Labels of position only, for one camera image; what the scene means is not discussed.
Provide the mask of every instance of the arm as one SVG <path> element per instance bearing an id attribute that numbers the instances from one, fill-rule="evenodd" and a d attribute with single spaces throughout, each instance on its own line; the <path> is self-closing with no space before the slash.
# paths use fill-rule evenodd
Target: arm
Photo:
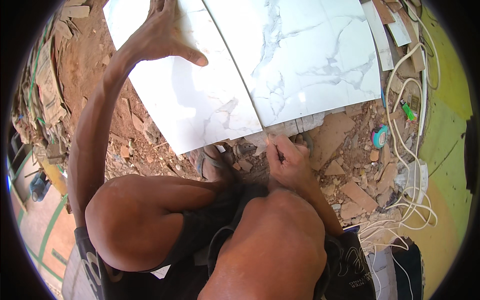
<path id="1" fill-rule="evenodd" d="M 78 120 L 68 167 L 68 193 L 77 227 L 85 226 L 85 209 L 104 183 L 105 155 L 113 110 L 130 71 L 142 60 L 170 55 L 199 65 L 205 56 L 171 34 L 175 0 L 152 0 L 145 23 L 113 55 Z"/>
<path id="2" fill-rule="evenodd" d="M 280 161 L 278 152 L 283 153 Z M 325 231 L 334 237 L 343 234 L 335 211 L 328 204 L 318 182 L 313 177 L 310 162 L 310 151 L 304 145 L 293 144 L 284 134 L 269 140 L 267 159 L 270 174 L 283 186 L 294 190 L 300 197 L 313 206 L 325 225 Z"/>

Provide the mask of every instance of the leg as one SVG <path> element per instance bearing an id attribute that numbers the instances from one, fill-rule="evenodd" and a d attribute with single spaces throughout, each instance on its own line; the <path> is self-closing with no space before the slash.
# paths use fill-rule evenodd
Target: leg
<path id="1" fill-rule="evenodd" d="M 221 160 L 214 146 L 205 152 Z M 195 165 L 199 151 L 192 151 Z M 185 210 L 211 204 L 231 183 L 231 173 L 204 161 L 210 182 L 167 176 L 127 175 L 106 182 L 85 211 L 90 240 L 102 259 L 123 271 L 161 264 L 179 237 Z"/>
<path id="2" fill-rule="evenodd" d="M 312 299 L 326 263 L 314 208 L 276 189 L 252 199 L 199 299 Z"/>

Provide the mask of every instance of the foot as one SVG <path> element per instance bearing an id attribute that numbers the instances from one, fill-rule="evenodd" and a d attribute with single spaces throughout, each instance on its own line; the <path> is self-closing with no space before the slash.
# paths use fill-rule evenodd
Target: foot
<path id="1" fill-rule="evenodd" d="M 203 150 L 209 157 L 218 162 L 223 162 L 219 150 L 214 145 L 205 146 L 203 147 Z M 189 160 L 194 168 L 197 167 L 197 158 L 200 152 L 201 148 L 190 151 Z M 213 166 L 208 159 L 204 159 L 202 173 L 203 176 L 207 178 L 208 182 L 215 182 L 223 187 L 231 185 L 234 181 L 233 174 L 227 164 L 225 164 L 223 168 L 219 168 Z"/>

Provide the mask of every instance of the flip-flop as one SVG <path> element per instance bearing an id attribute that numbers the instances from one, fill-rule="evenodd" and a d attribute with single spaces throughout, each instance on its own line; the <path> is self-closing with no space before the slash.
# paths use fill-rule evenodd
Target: flip-flop
<path id="1" fill-rule="evenodd" d="M 186 155 L 188 158 L 190 158 L 190 152 L 187 152 Z M 208 178 L 205 177 L 203 174 L 204 159 L 208 160 L 214 167 L 225 168 L 225 163 L 223 161 L 218 161 L 211 158 L 210 156 L 208 156 L 207 153 L 205 153 L 205 150 L 201 148 L 200 154 L 198 155 L 198 158 L 197 158 L 197 165 L 195 168 L 198 174 L 200 174 L 200 176 L 202 176 L 205 179 L 208 179 Z"/>

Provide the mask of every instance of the white electrical cable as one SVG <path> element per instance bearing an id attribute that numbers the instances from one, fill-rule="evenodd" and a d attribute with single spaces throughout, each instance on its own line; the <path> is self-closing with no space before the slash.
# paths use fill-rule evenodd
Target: white electrical cable
<path id="1" fill-rule="evenodd" d="M 432 49 L 433 49 L 433 52 L 434 52 L 434 55 L 435 55 L 435 60 L 436 60 L 436 65 L 437 65 L 437 74 L 438 74 L 438 81 L 437 81 L 437 85 L 436 86 L 433 86 L 430 82 L 430 77 L 428 75 L 428 61 L 425 60 L 425 77 L 426 77 L 426 81 L 428 83 L 428 86 L 432 89 L 432 90 L 436 90 L 439 88 L 440 86 L 440 62 L 438 60 L 438 53 L 437 53 L 437 49 L 435 47 L 435 43 L 433 42 L 433 39 L 432 39 L 432 36 L 430 35 L 428 29 L 425 27 L 425 25 L 423 24 L 423 22 L 421 21 L 421 19 L 416 15 L 415 13 L 415 10 L 411 7 L 411 5 L 406 2 L 407 6 L 410 8 L 410 11 L 413 13 L 414 17 L 419 21 L 420 25 L 423 27 L 423 30 L 427 33 L 427 36 L 428 38 L 430 39 L 431 43 L 432 43 Z M 389 91 L 390 91 L 390 87 L 391 87 L 391 84 L 392 84 L 392 80 L 393 80 L 393 77 L 396 73 L 396 71 L 398 70 L 398 67 L 405 61 L 407 60 L 410 56 L 413 55 L 413 53 L 419 48 L 419 47 L 422 47 L 425 51 L 425 46 L 422 44 L 422 43 L 418 43 L 417 45 L 415 45 L 404 57 L 402 57 L 398 63 L 395 65 L 394 69 L 392 70 L 391 74 L 390 74 L 390 77 L 388 79 L 388 84 L 387 84 L 387 88 L 386 88 L 386 91 L 385 91 L 385 105 L 386 105 L 386 115 L 387 115 L 387 120 L 388 120 L 388 126 L 389 128 L 393 131 L 393 127 L 395 128 L 395 132 L 397 133 L 398 137 L 401 137 L 400 136 L 400 132 L 398 130 L 398 126 L 396 124 L 396 121 L 393 120 L 393 125 L 392 126 L 392 120 L 390 119 L 390 111 L 389 111 L 389 102 L 388 102 L 388 96 L 389 96 Z M 402 85 L 402 88 L 401 88 L 401 91 L 400 91 L 400 94 L 398 95 L 397 97 L 397 100 L 392 108 L 392 113 L 396 111 L 396 108 L 400 102 L 400 99 L 402 97 L 402 94 L 403 94 L 403 91 L 405 89 L 405 86 L 409 83 L 409 82 L 414 82 L 419 90 L 420 90 L 420 103 L 426 103 L 426 100 L 423 99 L 424 97 L 424 93 L 423 93 L 423 89 L 422 89 L 422 86 L 420 85 L 420 83 L 418 82 L 418 80 L 414 79 L 414 78 L 408 78 L 405 80 L 405 82 L 403 83 Z M 426 109 L 426 106 L 425 105 L 422 105 L 420 107 L 420 115 L 424 115 L 425 114 L 425 109 Z M 417 154 L 418 154 L 418 147 L 419 147 L 419 141 L 420 141 L 420 136 L 421 136 L 421 132 L 423 130 L 423 128 L 419 126 L 419 132 L 417 134 L 417 144 L 416 144 L 416 147 L 415 147 L 415 153 L 413 153 L 410 149 L 408 149 L 406 146 L 405 146 L 405 143 L 403 142 L 403 140 L 400 138 L 400 143 L 402 145 L 402 147 L 408 152 L 410 153 L 414 159 L 415 159 L 415 167 L 414 167 L 414 180 L 413 180 L 413 186 L 411 187 L 407 187 L 408 186 L 408 179 L 410 177 L 410 168 L 408 167 L 407 163 L 402 159 L 402 157 L 400 157 L 400 155 L 398 154 L 398 149 L 397 149 L 397 144 L 396 144 L 396 137 L 395 137 L 395 134 L 392 134 L 392 137 L 393 137 L 393 141 L 394 141 L 394 151 L 395 151 L 395 155 L 396 157 L 398 157 L 399 161 L 402 162 L 402 164 L 405 165 L 405 167 L 407 168 L 407 182 L 405 184 L 406 188 L 402 191 L 402 195 L 399 197 L 399 199 L 392 205 L 386 207 L 385 209 L 390 209 L 390 208 L 393 208 L 393 207 L 397 207 L 397 206 L 406 206 L 407 209 L 404 213 L 404 215 L 402 216 L 401 220 L 400 221 L 396 221 L 396 220 L 393 220 L 393 219 L 386 219 L 386 220 L 381 220 L 381 221 L 376 221 L 374 223 L 371 223 L 369 221 L 367 222 L 362 222 L 362 223 L 359 223 L 359 224 L 356 224 L 356 225 L 352 225 L 352 226 L 348 226 L 344 229 L 348 229 L 348 228 L 351 228 L 351 227 L 354 227 L 354 226 L 358 226 L 358 225 L 363 225 L 363 224 L 367 224 L 367 226 L 365 228 L 363 228 L 359 233 L 358 233 L 358 236 L 359 236 L 359 239 L 360 239 L 360 242 L 361 243 L 368 243 L 367 245 L 371 244 L 374 248 L 374 255 L 376 256 L 376 246 L 393 246 L 393 247 L 399 247 L 399 248 L 402 248 L 406 251 L 408 251 L 408 245 L 407 243 L 405 242 L 405 240 L 400 237 L 397 233 L 395 233 L 393 230 L 394 229 L 397 229 L 397 228 L 400 228 L 401 226 L 404 226 L 406 228 L 409 228 L 411 230 L 420 230 L 420 229 L 423 229 L 425 228 L 426 226 L 432 226 L 432 227 L 435 227 L 438 223 L 438 217 L 436 215 L 436 213 L 433 211 L 432 209 L 432 203 L 430 201 L 430 198 L 428 197 L 428 195 L 426 195 L 425 193 L 423 193 L 423 191 L 421 190 L 421 179 L 422 179 L 422 169 L 421 169 L 421 165 L 420 165 L 420 161 L 417 157 Z M 419 168 L 419 172 L 420 172 L 420 186 L 417 187 L 416 184 L 417 184 L 417 172 L 416 172 L 416 168 Z M 406 196 L 404 195 L 404 193 L 409 190 L 409 189 L 413 189 L 413 196 L 412 196 L 412 201 L 410 201 L 409 199 L 406 198 Z M 423 197 L 425 197 L 428 201 L 428 206 L 426 205 L 422 205 L 422 204 L 419 204 L 419 197 L 421 197 L 423 195 Z M 423 208 L 423 209 L 426 209 L 428 210 L 429 214 L 428 214 L 428 218 L 425 219 L 425 217 L 421 214 L 420 211 L 418 211 L 417 208 Z M 416 213 L 417 215 L 420 216 L 420 218 L 423 220 L 424 224 L 423 226 L 421 227 L 418 227 L 418 228 L 415 228 L 415 227 L 411 227 L 411 226 L 408 226 L 405 224 L 405 222 L 410 218 L 410 216 L 413 214 L 413 213 Z M 434 224 L 430 224 L 430 220 L 431 220 L 431 217 L 435 217 L 435 222 Z M 367 240 L 369 238 L 371 238 L 372 236 L 374 236 L 375 234 L 377 234 L 378 232 L 381 232 L 381 231 L 384 231 L 384 230 L 388 230 L 390 231 L 391 233 L 393 233 L 397 238 L 399 238 L 399 240 L 405 245 L 402 246 L 402 245 L 395 245 L 395 244 L 379 244 L 379 243 L 374 243 L 370 240 Z M 361 237 L 362 235 L 365 235 L 366 233 L 369 233 L 368 236 L 366 237 Z M 405 269 L 396 261 L 396 259 L 393 257 L 393 254 L 392 254 L 392 258 L 394 259 L 394 261 L 397 263 L 397 265 L 400 266 L 400 268 L 402 268 L 402 270 L 405 272 L 405 274 L 407 275 L 407 278 L 408 278 L 408 284 L 410 286 L 410 293 L 412 295 L 412 300 L 413 300 L 413 292 L 412 292 L 412 288 L 411 288 L 411 282 L 410 282 L 410 277 L 408 276 L 408 273 L 405 271 Z M 375 276 L 377 277 L 377 280 L 378 282 L 380 282 L 377 274 L 374 272 Z"/>

